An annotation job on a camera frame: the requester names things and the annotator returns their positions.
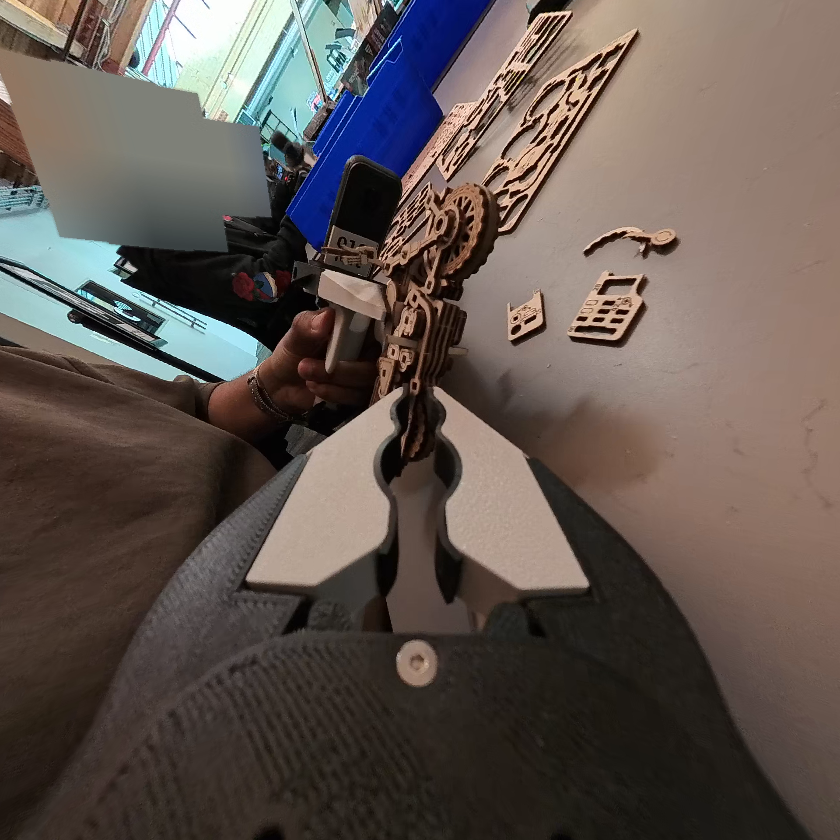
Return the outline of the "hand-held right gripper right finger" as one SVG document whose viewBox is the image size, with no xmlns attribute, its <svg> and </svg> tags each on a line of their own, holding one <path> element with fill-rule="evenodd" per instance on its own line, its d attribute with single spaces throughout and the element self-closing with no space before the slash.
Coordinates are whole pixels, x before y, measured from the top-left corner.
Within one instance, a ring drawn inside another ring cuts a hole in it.
<svg viewBox="0 0 840 840">
<path fill-rule="evenodd" d="M 434 567 L 447 603 L 485 625 L 499 605 L 587 593 L 590 582 L 541 489 L 529 458 L 434 388 L 437 511 Z"/>
</svg>

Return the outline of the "long cut-out wooden puzzle sheet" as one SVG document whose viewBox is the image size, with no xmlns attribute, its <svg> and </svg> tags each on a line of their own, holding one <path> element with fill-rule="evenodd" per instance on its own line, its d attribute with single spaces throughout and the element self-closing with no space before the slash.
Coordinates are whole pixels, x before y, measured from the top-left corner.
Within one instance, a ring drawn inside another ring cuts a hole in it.
<svg viewBox="0 0 840 840">
<path fill-rule="evenodd" d="M 438 156 L 437 168 L 447 182 L 467 162 L 490 125 L 560 37 L 572 17 L 570 10 L 543 13 L 528 26 L 480 99 L 461 118 L 454 136 Z"/>
</svg>

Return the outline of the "large blue plastic bin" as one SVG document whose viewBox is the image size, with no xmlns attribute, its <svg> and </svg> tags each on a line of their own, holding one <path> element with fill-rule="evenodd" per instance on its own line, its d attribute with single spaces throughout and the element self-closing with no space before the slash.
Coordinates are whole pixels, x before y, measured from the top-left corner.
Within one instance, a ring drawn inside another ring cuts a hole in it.
<svg viewBox="0 0 840 840">
<path fill-rule="evenodd" d="M 371 87 L 319 156 L 290 203 L 287 215 L 311 247 L 329 230 L 344 167 L 361 155 L 398 176 L 410 168 L 443 118 L 433 93 L 411 77 Z"/>
</svg>

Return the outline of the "wooden motorcycle model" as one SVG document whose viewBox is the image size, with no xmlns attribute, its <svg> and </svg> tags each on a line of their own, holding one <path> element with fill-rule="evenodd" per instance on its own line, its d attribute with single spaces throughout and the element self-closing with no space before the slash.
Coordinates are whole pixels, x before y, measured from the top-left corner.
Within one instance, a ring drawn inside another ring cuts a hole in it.
<svg viewBox="0 0 840 840">
<path fill-rule="evenodd" d="M 426 185 L 386 237 L 384 338 L 371 404 L 407 388 L 405 464 L 434 448 L 431 396 L 463 337 L 467 314 L 459 300 L 466 280 L 487 262 L 498 229 L 497 199 L 488 187 L 466 183 L 437 192 Z"/>
</svg>

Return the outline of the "rectangular gridded wooden puzzle piece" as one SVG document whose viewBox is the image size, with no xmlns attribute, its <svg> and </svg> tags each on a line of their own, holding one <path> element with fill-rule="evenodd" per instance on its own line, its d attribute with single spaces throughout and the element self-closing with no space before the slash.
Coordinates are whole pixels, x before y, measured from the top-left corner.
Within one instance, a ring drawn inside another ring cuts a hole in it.
<svg viewBox="0 0 840 840">
<path fill-rule="evenodd" d="M 645 274 L 617 274 L 605 270 L 586 295 L 567 330 L 574 342 L 620 346 L 635 329 L 646 309 Z"/>
</svg>

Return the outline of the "large cut-out wooden puzzle sheet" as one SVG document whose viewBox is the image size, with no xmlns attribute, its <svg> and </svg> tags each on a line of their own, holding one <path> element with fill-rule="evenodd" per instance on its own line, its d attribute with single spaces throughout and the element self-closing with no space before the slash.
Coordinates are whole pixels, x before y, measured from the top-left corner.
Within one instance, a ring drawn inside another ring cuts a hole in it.
<svg viewBox="0 0 840 840">
<path fill-rule="evenodd" d="M 482 181 L 496 198 L 499 235 L 520 225 L 638 37 L 631 29 L 542 84 Z"/>
</svg>

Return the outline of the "curved wooden puzzle piece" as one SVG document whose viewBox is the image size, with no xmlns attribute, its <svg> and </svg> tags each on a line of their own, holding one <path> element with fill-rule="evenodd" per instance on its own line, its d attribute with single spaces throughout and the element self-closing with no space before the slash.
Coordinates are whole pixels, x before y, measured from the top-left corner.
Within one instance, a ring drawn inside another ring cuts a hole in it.
<svg viewBox="0 0 840 840">
<path fill-rule="evenodd" d="M 651 250 L 659 253 L 668 251 L 673 246 L 676 246 L 678 235 L 673 228 L 668 227 L 650 232 L 636 226 L 621 226 L 592 240 L 583 248 L 582 255 L 583 257 L 592 256 L 596 250 L 602 249 L 619 240 L 629 240 L 636 243 L 637 254 L 642 257 L 647 257 Z"/>
</svg>

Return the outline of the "person's left forearm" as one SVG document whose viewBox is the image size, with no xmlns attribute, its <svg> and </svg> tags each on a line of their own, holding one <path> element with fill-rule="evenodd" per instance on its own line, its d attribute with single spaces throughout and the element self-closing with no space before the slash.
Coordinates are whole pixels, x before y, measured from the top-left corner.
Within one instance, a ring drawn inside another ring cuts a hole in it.
<svg viewBox="0 0 840 840">
<path fill-rule="evenodd" d="M 217 385 L 209 396 L 206 418 L 215 428 L 254 442 L 275 432 L 280 424 L 258 406 L 249 378 L 244 374 Z"/>
</svg>

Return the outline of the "small square wooden puzzle piece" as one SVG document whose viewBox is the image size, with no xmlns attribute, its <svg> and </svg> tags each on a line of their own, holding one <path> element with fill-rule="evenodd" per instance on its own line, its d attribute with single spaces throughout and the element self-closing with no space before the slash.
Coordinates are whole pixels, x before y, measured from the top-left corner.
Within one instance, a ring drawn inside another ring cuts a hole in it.
<svg viewBox="0 0 840 840">
<path fill-rule="evenodd" d="M 507 339 L 520 343 L 545 328 L 543 293 L 534 290 L 530 299 L 519 306 L 507 304 Z"/>
</svg>

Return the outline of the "person's left hand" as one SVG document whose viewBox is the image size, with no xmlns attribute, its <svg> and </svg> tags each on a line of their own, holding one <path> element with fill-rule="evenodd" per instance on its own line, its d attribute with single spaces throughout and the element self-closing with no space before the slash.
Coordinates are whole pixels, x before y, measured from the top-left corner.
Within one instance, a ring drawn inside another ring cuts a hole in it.
<svg viewBox="0 0 840 840">
<path fill-rule="evenodd" d="M 364 338 L 356 360 L 337 363 L 327 372 L 326 355 L 335 313 L 330 308 L 299 313 L 259 367 L 259 382 L 283 412 L 301 415 L 315 405 L 367 407 L 375 383 L 379 345 Z"/>
</svg>

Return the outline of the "small pale wooden puzzle sheet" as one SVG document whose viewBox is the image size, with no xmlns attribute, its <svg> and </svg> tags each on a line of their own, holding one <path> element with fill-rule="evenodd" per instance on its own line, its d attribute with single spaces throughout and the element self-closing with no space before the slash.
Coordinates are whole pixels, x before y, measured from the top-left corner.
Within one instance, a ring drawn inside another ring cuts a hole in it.
<svg viewBox="0 0 840 840">
<path fill-rule="evenodd" d="M 460 102 L 454 105 L 443 118 L 432 137 L 421 149 L 415 161 L 402 177 L 402 200 L 405 201 L 415 190 L 428 170 L 437 162 L 449 142 L 461 130 L 478 102 Z"/>
</svg>

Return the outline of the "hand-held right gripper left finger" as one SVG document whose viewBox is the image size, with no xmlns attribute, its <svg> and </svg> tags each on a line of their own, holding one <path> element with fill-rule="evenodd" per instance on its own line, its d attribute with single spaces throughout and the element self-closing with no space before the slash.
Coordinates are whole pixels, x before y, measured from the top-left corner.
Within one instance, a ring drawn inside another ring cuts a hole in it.
<svg viewBox="0 0 840 840">
<path fill-rule="evenodd" d="M 403 469 L 404 423 L 400 389 L 306 454 L 245 577 L 250 589 L 352 613 L 389 594 L 398 566 L 391 483 Z"/>
</svg>

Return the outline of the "leaning wooden plank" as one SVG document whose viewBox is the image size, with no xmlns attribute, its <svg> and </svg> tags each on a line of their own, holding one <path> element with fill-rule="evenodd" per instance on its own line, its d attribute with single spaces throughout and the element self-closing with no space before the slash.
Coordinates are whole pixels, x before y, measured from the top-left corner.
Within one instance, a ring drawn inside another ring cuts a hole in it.
<svg viewBox="0 0 840 840">
<path fill-rule="evenodd" d="M 307 58 L 309 68 L 317 85 L 318 93 L 322 102 L 326 103 L 329 99 L 329 96 L 323 82 L 322 73 L 319 68 L 319 63 L 317 61 L 314 50 L 312 48 L 312 44 L 308 36 L 308 31 L 306 29 L 306 21 L 301 12 L 298 1 L 289 1 L 289 4 L 299 31 L 299 36 L 301 38 L 304 54 Z"/>
</svg>

